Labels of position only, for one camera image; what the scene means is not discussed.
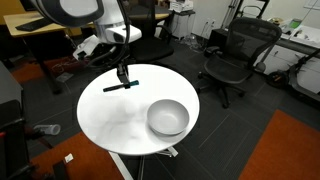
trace table top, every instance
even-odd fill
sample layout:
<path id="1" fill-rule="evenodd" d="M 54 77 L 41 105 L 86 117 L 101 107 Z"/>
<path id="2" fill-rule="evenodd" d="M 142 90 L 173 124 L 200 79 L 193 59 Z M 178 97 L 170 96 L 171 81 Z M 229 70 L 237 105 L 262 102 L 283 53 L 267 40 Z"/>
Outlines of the table top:
<path id="1" fill-rule="evenodd" d="M 16 26 L 19 26 L 21 24 L 25 24 L 25 23 L 42 18 L 42 15 L 40 15 L 38 12 L 5 15 L 5 16 L 3 16 L 3 18 L 7 24 L 7 27 L 9 29 L 11 36 L 13 36 L 13 37 L 30 36 L 30 35 L 35 35 L 35 34 L 42 34 L 42 33 L 66 29 L 66 27 L 60 26 L 55 23 L 52 23 L 48 26 L 45 26 L 43 28 L 37 29 L 32 32 L 19 31 L 16 29 Z"/>
<path id="2" fill-rule="evenodd" d="M 120 84 L 116 69 L 93 80 L 83 91 L 77 107 L 81 129 L 98 146 L 123 155 L 147 155 L 174 146 L 194 127 L 199 99 L 193 86 L 180 74 L 155 65 L 130 65 L 130 80 L 139 85 L 130 89 L 103 92 Z M 161 99 L 180 102 L 189 112 L 189 124 L 180 134 L 155 133 L 147 123 L 147 111 Z"/>

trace chair base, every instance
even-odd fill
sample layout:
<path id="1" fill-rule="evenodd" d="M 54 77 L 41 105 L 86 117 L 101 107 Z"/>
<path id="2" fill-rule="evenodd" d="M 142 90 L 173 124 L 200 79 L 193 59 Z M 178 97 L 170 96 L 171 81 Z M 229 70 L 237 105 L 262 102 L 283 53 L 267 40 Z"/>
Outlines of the chair base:
<path id="1" fill-rule="evenodd" d="M 239 88 L 239 87 L 232 86 L 232 85 L 230 85 L 230 84 L 223 83 L 223 82 L 221 82 L 221 81 L 218 81 L 218 80 L 212 78 L 212 77 L 211 77 L 209 74 L 207 74 L 207 73 L 199 72 L 198 78 L 199 78 L 199 79 L 207 78 L 207 79 L 210 79 L 210 80 L 212 80 L 212 81 L 214 81 L 214 82 L 216 83 L 216 85 L 217 85 L 217 90 L 220 90 L 220 89 L 222 90 L 223 97 L 224 97 L 223 100 L 222 100 L 222 101 L 223 101 L 223 102 L 222 102 L 222 107 L 225 108 L 225 109 L 226 109 L 226 108 L 229 108 L 229 106 L 230 106 L 230 104 L 231 104 L 231 102 L 229 101 L 229 96 L 228 96 L 227 88 L 230 88 L 230 89 L 233 89 L 233 90 L 238 91 L 238 92 L 239 92 L 239 93 L 238 93 L 239 97 L 243 97 L 243 96 L 245 95 L 245 93 L 246 93 L 246 91 L 245 91 L 244 89 L 241 89 L 241 88 Z M 212 87 L 212 86 L 213 86 L 213 84 L 208 84 L 208 85 L 206 85 L 206 86 L 196 87 L 195 89 L 196 89 L 196 92 L 197 92 L 198 94 L 200 94 L 202 90 L 207 89 L 207 88 L 210 88 L 210 87 Z"/>

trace white robot part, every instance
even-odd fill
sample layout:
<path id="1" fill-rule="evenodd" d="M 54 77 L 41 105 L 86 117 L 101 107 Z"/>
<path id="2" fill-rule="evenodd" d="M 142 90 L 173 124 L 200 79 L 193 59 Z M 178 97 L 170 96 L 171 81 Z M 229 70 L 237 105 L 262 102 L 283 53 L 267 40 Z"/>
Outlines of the white robot part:
<path id="1" fill-rule="evenodd" d="M 95 35 L 88 37 L 80 45 L 78 45 L 77 49 L 73 52 L 73 57 L 79 60 L 83 57 L 91 55 L 98 44 L 100 44 L 100 40 Z"/>

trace chair armrest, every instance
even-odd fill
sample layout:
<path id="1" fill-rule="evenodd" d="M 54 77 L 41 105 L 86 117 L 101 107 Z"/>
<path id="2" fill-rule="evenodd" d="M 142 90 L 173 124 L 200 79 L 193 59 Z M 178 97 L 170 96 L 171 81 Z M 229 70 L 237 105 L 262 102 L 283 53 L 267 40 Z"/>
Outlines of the chair armrest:
<path id="1" fill-rule="evenodd" d="M 204 52 L 204 56 L 210 57 L 213 53 L 217 53 L 218 51 L 220 51 L 220 47 L 218 47 L 218 46 L 207 47 Z"/>
<path id="2" fill-rule="evenodd" d="M 166 38 L 167 38 L 167 43 L 169 44 L 169 43 L 170 43 L 170 40 L 171 40 L 171 36 L 172 36 L 171 30 L 170 30 L 167 26 L 164 26 L 164 25 L 157 25 L 156 28 L 157 28 L 157 27 L 160 27 L 160 28 L 162 28 L 162 29 L 165 30 L 165 32 L 166 32 L 166 34 L 167 34 L 167 36 L 166 36 Z"/>

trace cabinet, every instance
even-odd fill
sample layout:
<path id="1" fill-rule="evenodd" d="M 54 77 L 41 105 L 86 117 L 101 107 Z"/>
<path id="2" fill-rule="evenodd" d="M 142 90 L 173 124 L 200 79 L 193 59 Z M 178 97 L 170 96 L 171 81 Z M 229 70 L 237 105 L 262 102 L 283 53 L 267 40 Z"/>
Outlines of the cabinet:
<path id="1" fill-rule="evenodd" d="M 256 63 L 261 61 L 264 54 L 265 52 L 258 57 Z M 277 70 L 288 70 L 289 66 L 297 63 L 303 56 L 305 54 L 276 45 L 264 61 L 266 65 L 264 74 L 268 75 Z M 303 65 L 297 79 L 300 86 L 314 93 L 320 92 L 320 59 L 313 57 Z"/>
<path id="2" fill-rule="evenodd" d="M 170 24 L 172 35 L 178 39 L 181 39 L 182 37 L 191 34 L 194 19 L 194 11 L 175 13 Z"/>

